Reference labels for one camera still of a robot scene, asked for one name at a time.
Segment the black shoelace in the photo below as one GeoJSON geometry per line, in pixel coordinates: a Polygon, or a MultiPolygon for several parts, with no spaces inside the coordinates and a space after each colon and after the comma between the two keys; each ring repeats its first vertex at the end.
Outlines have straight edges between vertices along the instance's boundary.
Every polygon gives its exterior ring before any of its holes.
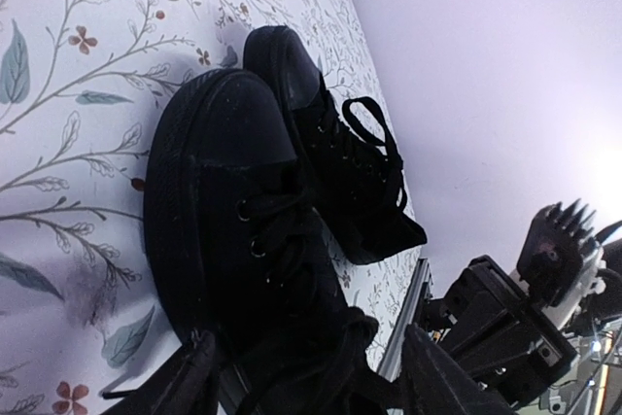
{"type": "Polygon", "coordinates": [[[184,345],[216,339],[218,406],[237,414],[376,414],[384,381],[365,351],[378,324],[349,306],[319,220],[294,195],[259,195],[222,214],[146,228],[167,318],[184,345]]]}

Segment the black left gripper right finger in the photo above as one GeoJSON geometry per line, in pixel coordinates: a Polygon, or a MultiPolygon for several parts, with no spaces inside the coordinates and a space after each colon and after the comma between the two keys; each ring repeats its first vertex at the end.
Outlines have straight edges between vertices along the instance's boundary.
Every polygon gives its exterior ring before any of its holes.
{"type": "Polygon", "coordinates": [[[416,325],[405,330],[398,382],[405,414],[502,415],[513,412],[506,402],[482,391],[416,325]]]}

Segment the red-soled shoe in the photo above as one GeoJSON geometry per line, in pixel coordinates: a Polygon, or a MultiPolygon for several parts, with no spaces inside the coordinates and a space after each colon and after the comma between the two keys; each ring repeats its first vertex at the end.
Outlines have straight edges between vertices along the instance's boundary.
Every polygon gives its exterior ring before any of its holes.
{"type": "MultiPolygon", "coordinates": [[[[328,138],[316,125],[333,98],[323,73],[315,65],[298,34],[288,26],[253,30],[244,46],[245,69],[260,76],[272,89],[294,147],[311,186],[313,204],[346,258],[359,265],[382,261],[423,246],[425,230],[404,210],[381,209],[383,185],[328,148],[328,138]]],[[[342,105],[334,107],[342,117],[342,105]]],[[[361,104],[352,111],[367,130],[382,138],[379,124],[361,104]]]]}

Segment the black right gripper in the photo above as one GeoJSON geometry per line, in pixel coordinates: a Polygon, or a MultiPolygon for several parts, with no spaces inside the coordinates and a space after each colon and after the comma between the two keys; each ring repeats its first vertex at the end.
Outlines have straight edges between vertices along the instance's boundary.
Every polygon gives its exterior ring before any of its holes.
{"type": "Polygon", "coordinates": [[[565,376],[577,352],[492,258],[473,259],[443,298],[424,301],[420,327],[475,382],[527,405],[565,376]]]}

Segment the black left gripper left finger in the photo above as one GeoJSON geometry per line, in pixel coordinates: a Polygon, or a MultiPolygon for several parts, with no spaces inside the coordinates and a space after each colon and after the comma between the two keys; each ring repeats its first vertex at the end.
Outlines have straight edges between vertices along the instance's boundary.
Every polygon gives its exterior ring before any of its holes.
{"type": "Polygon", "coordinates": [[[182,345],[138,389],[108,392],[105,399],[119,402],[109,415],[215,414],[218,412],[216,339],[208,330],[194,330],[182,345]]]}

